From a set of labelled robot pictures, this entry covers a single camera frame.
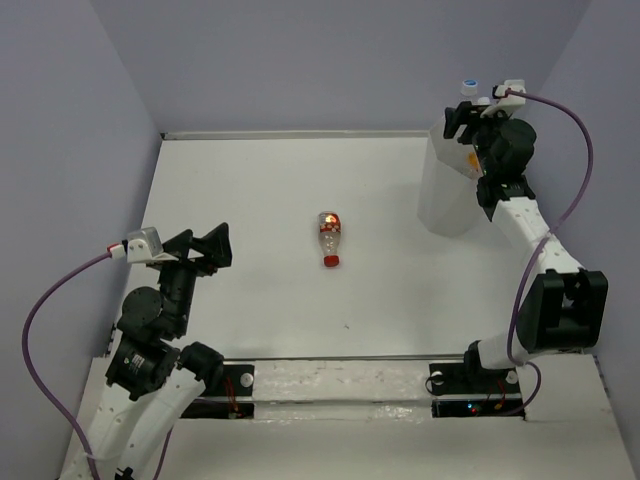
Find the clear crushed plastic bottle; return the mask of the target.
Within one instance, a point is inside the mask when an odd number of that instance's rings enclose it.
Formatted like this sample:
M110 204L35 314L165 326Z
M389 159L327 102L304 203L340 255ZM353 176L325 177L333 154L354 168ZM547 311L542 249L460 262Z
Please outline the clear crushed plastic bottle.
M460 98L462 101L475 102L479 94L479 83L475 79L465 79L461 82Z

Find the orange juice bottle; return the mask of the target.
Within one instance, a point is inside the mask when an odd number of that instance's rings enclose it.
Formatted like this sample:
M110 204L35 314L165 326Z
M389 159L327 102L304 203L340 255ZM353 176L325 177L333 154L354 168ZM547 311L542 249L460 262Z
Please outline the orange juice bottle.
M479 177L482 175L482 167L478 160L477 155L474 152L469 152L467 155L467 165L469 168L469 175L472 177Z

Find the red cap small bottle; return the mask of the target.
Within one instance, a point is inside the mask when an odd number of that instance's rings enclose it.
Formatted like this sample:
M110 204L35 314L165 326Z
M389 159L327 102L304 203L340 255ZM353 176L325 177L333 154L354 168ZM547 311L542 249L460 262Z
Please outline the red cap small bottle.
M340 264L338 247L341 240L342 224L337 213L324 211L318 215L318 239L323 255L323 263L327 268L335 268Z

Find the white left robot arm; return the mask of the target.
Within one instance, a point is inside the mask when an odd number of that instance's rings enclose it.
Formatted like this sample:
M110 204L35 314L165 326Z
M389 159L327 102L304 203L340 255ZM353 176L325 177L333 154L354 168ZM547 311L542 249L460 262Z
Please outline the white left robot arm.
M232 263L229 226L203 237L185 230L161 241L153 227L129 233L109 247L115 258L159 273L156 287L124 298L116 323L120 341L82 449L64 479L137 479L186 408L221 383L223 356L194 342L172 341L187 332L195 283Z

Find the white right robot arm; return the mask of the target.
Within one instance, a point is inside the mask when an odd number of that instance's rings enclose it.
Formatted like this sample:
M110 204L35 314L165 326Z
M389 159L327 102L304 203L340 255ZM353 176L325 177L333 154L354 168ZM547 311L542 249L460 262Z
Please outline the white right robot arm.
M237 358L449 354L506 339L525 267L574 273L534 202L487 220L425 137L192 141L196 228L225 220L233 263L201 282L191 336Z

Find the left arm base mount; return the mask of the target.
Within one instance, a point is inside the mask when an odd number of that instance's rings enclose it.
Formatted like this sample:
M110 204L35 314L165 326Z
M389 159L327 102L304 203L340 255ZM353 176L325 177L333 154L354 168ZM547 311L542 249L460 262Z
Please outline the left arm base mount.
M182 419L245 420L255 411L253 388L255 366L249 363L225 364L222 377L208 387L182 413Z

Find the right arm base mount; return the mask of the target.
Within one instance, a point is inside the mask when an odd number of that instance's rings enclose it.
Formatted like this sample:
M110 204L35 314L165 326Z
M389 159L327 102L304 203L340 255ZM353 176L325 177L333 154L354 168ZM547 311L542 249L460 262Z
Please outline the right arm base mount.
M514 369L471 375L462 362L432 363L425 389L432 398L434 418L524 416L524 397Z

